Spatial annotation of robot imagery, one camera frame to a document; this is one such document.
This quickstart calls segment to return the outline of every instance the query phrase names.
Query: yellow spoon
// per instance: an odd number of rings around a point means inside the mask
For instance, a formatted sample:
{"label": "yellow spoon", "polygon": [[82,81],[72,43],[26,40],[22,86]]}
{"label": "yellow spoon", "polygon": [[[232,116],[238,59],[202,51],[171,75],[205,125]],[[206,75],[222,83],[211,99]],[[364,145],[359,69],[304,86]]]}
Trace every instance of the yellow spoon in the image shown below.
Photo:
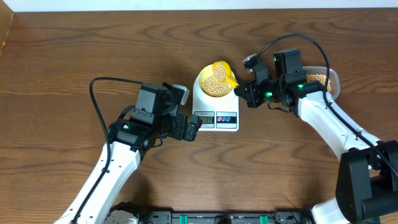
{"label": "yellow spoon", "polygon": [[226,78],[225,80],[218,80],[219,82],[228,82],[233,88],[238,87],[239,84],[237,84],[234,80],[231,78],[231,67],[228,65],[228,63],[224,61],[219,61],[215,62],[213,64],[213,71],[216,69],[217,65],[221,64],[226,72]]}

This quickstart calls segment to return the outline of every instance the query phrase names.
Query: scale control panel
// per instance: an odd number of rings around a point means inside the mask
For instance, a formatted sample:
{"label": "scale control panel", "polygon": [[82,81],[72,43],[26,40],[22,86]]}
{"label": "scale control panel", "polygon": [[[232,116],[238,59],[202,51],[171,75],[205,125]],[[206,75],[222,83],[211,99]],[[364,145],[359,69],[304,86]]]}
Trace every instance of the scale control panel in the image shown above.
{"label": "scale control panel", "polygon": [[224,111],[195,111],[194,115],[199,116],[203,121],[200,131],[205,129],[237,129],[238,128],[238,114],[237,112]]}

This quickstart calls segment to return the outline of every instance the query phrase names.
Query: wooden table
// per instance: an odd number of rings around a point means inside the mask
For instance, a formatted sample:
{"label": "wooden table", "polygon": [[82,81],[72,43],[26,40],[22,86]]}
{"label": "wooden table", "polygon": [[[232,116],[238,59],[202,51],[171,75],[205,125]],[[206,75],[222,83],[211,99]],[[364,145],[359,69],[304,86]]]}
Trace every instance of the wooden table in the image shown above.
{"label": "wooden table", "polygon": [[[104,144],[91,104],[98,76],[185,85],[226,60],[242,60],[289,33],[313,37],[339,74],[337,103],[383,140],[398,133],[398,9],[18,13],[0,59],[0,223],[52,223],[71,204]],[[303,39],[305,65],[324,65]],[[134,104],[139,86],[98,82],[107,124]],[[192,97],[182,109],[191,113]],[[307,208],[334,196],[339,162],[292,114],[247,108],[236,133],[166,139],[151,149],[116,203],[174,210]],[[397,215],[384,217],[396,223]]]}

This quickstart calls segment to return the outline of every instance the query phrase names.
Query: robotic arm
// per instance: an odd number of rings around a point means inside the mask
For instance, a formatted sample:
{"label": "robotic arm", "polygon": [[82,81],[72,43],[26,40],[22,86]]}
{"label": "robotic arm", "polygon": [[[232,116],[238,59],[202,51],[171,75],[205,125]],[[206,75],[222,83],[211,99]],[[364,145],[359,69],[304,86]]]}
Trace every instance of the robotic arm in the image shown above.
{"label": "robotic arm", "polygon": [[[397,176],[386,161],[350,128],[358,130],[394,167],[398,165],[398,142],[382,142],[366,132],[333,101],[329,93],[326,93],[326,98],[330,105],[326,105],[324,86],[318,81],[307,82],[297,49],[275,52],[274,61],[280,77],[278,80],[273,80],[268,74],[259,55],[245,59],[244,66],[255,79],[237,87],[235,94],[244,98],[251,108],[257,108],[266,101],[288,107],[291,113],[320,134],[340,160],[336,197],[312,208],[313,222],[358,223],[398,211]],[[370,168],[380,170],[380,174],[370,178]]]}
{"label": "robotic arm", "polygon": [[[179,106],[185,104],[188,96],[189,90],[184,86],[143,83],[136,106],[128,106],[108,129],[111,160],[105,175],[88,197],[83,209],[80,209],[105,167],[108,158],[106,144],[77,198],[55,223],[103,223],[121,187],[150,148],[161,146],[166,137],[194,141],[201,119],[191,115],[188,123],[187,116],[178,114]],[[130,118],[123,119],[129,111]],[[131,216],[129,213],[118,215]],[[137,223],[134,216],[124,217],[124,220]]]}

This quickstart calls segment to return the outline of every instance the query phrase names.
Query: digital kitchen scale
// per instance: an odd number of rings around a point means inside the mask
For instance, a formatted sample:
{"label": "digital kitchen scale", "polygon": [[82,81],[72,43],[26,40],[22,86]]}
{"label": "digital kitchen scale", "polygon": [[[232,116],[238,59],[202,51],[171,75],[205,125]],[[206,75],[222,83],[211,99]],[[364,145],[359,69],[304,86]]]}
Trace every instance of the digital kitchen scale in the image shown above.
{"label": "digital kitchen scale", "polygon": [[226,96],[207,95],[201,84],[213,73],[212,65],[205,67],[193,84],[192,113],[199,116],[203,124],[199,131],[237,131],[239,129],[239,98],[231,90]]}

